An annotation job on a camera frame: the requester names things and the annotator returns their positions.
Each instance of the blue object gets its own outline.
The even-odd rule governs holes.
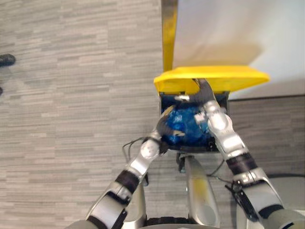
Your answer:
[[[196,104],[180,104],[176,106],[167,118],[167,125],[185,133],[185,136],[164,136],[164,141],[170,146],[207,146],[211,137],[207,123],[197,125],[194,115],[199,112]]]

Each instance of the black joint band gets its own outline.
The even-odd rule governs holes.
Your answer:
[[[282,205],[279,204],[274,204],[270,205],[268,207],[263,208],[260,210],[258,213],[260,214],[261,217],[264,219],[267,219],[273,212],[284,209]]]
[[[257,168],[256,162],[250,153],[245,153],[230,158],[226,162],[234,175],[248,172],[251,169]]]
[[[161,141],[159,141],[159,140],[157,140],[157,139],[155,139],[155,138],[153,138],[153,137],[146,137],[146,138],[144,138],[142,144],[143,144],[144,142],[147,142],[148,140],[152,140],[152,141],[154,141],[155,143],[157,143],[158,145],[161,145],[161,143],[162,143]]]
[[[108,229],[107,226],[94,216],[89,216],[87,221],[93,223],[98,229]]]
[[[127,188],[131,193],[134,193],[139,185],[138,177],[127,170],[122,171],[115,181]]]

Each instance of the yellow lid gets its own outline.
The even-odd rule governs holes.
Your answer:
[[[199,87],[192,79],[200,78],[207,79],[215,93],[234,92],[269,81],[268,74],[248,66],[195,66],[164,72],[153,83],[159,93],[194,94]]]

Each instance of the black shoe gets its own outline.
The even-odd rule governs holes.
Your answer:
[[[11,54],[0,55],[0,67],[13,65],[16,58]]]

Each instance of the gray carpet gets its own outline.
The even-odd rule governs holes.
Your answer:
[[[124,165],[122,144],[158,117],[158,0],[0,0],[0,229],[60,229],[82,219]],[[303,96],[231,102],[235,129],[266,172],[304,172]],[[198,157],[206,171],[217,154]],[[175,155],[153,163],[149,217],[187,216]],[[230,178],[224,166],[219,175]],[[223,228],[235,205],[211,180]]]

